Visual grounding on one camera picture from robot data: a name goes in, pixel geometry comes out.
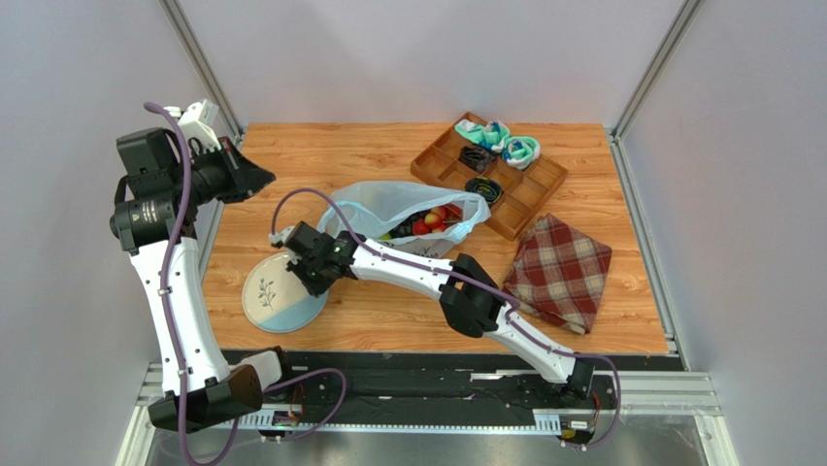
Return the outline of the cream blue ceramic plate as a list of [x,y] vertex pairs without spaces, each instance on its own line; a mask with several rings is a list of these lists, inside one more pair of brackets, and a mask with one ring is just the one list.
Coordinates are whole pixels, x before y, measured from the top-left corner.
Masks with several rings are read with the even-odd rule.
[[247,319],[270,333],[297,331],[313,321],[327,303],[328,294],[313,297],[287,270],[290,252],[280,252],[259,262],[248,274],[242,291]]

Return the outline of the dark fake grape bunch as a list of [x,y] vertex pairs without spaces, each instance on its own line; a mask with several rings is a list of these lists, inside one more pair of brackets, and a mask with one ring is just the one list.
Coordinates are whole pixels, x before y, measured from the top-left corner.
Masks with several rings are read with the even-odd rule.
[[406,238],[414,235],[415,219],[408,218],[384,235],[385,239]]

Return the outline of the light blue plastic bag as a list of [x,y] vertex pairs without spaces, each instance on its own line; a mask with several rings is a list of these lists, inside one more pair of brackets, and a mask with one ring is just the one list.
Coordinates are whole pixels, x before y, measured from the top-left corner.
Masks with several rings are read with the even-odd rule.
[[[354,183],[331,194],[353,230],[384,246],[424,257],[441,258],[462,243],[491,212],[483,197],[467,191],[401,181]],[[388,234],[409,217],[452,205],[459,221],[445,232],[390,238]]]

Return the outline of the red fake cherry bunch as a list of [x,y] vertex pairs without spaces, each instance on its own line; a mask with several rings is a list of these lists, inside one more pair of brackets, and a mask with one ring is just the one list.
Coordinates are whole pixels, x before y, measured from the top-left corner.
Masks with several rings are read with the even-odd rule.
[[410,220],[411,232],[415,236],[445,232],[459,223],[463,210],[455,204],[444,204],[413,214]]

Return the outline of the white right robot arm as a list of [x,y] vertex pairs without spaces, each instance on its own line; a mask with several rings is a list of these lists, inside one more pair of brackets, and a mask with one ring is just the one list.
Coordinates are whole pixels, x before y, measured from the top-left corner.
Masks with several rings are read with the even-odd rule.
[[518,355],[565,397],[590,396],[594,368],[526,321],[468,254],[438,259],[403,252],[349,231],[337,237],[301,221],[269,236],[290,253],[286,266],[317,297],[340,279],[389,283],[439,303],[447,325],[469,338],[488,338]]

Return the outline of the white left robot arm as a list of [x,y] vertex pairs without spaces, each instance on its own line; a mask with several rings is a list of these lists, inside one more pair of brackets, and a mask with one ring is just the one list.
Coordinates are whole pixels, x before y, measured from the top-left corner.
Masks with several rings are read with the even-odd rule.
[[264,389],[281,378],[279,354],[266,349],[231,365],[210,324],[198,266],[194,220],[214,199],[240,203],[275,180],[226,138],[200,149],[192,162],[190,197],[182,228],[176,218],[184,189],[183,167],[169,129],[122,136],[116,149],[126,169],[116,189],[110,228],[143,283],[162,356],[162,395],[149,406],[151,424],[185,432],[258,411]]

